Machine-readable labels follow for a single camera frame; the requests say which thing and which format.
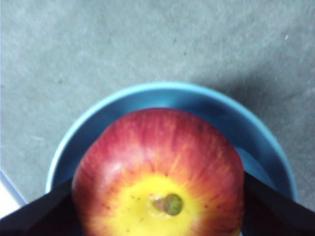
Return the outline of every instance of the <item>bowl rim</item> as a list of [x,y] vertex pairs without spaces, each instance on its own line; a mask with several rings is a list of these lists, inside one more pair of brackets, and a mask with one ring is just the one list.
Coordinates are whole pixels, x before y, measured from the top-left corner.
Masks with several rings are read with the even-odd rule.
[[296,183],[293,178],[293,172],[291,169],[291,166],[288,162],[288,159],[281,148],[280,144],[278,143],[277,139],[273,136],[273,134],[270,132],[270,130],[267,128],[267,126],[251,111],[249,111],[247,108],[245,108],[243,105],[241,105],[239,102],[235,101],[234,99],[215,91],[211,88],[206,88],[204,86],[187,83],[187,82],[170,82],[170,81],[161,81],[161,82],[148,82],[148,83],[142,83],[130,86],[128,88],[124,88],[122,90],[119,90],[100,101],[96,102],[94,105],[92,105],[90,108],[88,108],[74,123],[73,125],[68,129],[62,140],[60,141],[57,150],[52,158],[47,180],[46,180],[46,188],[45,193],[48,193],[52,190],[52,182],[53,178],[56,172],[56,167],[59,163],[60,157],[66,148],[69,141],[72,139],[72,137],[75,135],[76,131],[94,114],[96,114],[98,111],[100,111],[103,107],[109,105],[112,102],[115,102],[118,99],[121,99],[123,97],[126,97],[128,95],[132,95],[135,93],[143,92],[143,91],[151,91],[151,90],[157,90],[157,89],[179,89],[179,90],[185,90],[189,92],[199,93],[202,95],[205,95],[207,97],[215,98],[222,103],[225,103],[226,105],[234,108],[237,112],[241,113],[243,116],[245,116],[248,120],[250,120],[257,128],[261,131],[262,135],[266,137],[270,145],[275,150],[275,153],[280,158],[281,162],[283,163],[283,167],[285,168],[289,182],[290,187],[292,189],[292,197],[293,200],[296,202],[298,201],[297,198],[297,188]]

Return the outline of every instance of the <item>apple stem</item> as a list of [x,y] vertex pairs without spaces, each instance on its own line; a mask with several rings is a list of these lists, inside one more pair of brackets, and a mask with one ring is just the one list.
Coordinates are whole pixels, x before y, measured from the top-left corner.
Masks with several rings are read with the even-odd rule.
[[169,194],[156,200],[154,206],[169,215],[178,215],[183,209],[183,200],[177,194]]

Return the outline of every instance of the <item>apple skin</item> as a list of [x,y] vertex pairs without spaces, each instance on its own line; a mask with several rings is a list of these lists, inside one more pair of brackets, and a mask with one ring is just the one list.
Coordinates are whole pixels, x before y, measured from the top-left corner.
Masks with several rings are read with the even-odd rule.
[[[150,108],[104,130],[76,169],[72,197],[85,236],[238,236],[243,184],[240,157],[218,130],[183,111]],[[172,192],[182,212],[154,213],[152,196]]]

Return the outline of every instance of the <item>yellow patch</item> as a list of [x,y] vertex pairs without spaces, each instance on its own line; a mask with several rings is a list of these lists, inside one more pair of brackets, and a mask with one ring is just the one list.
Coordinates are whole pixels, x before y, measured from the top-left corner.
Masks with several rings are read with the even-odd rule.
[[[184,203],[176,216],[153,206],[155,200],[171,193],[180,196]],[[115,209],[104,223],[113,236],[193,235],[190,229],[202,211],[198,200],[192,198],[183,185],[160,175],[143,176],[134,185],[122,188],[110,205]]]

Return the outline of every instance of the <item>floor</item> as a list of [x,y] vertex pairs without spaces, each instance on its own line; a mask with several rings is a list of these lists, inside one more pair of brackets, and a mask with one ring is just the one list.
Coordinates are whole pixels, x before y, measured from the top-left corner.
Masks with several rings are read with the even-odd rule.
[[315,210],[314,23],[311,0],[3,0],[1,169],[34,200],[91,105],[134,84],[185,81],[261,118]]

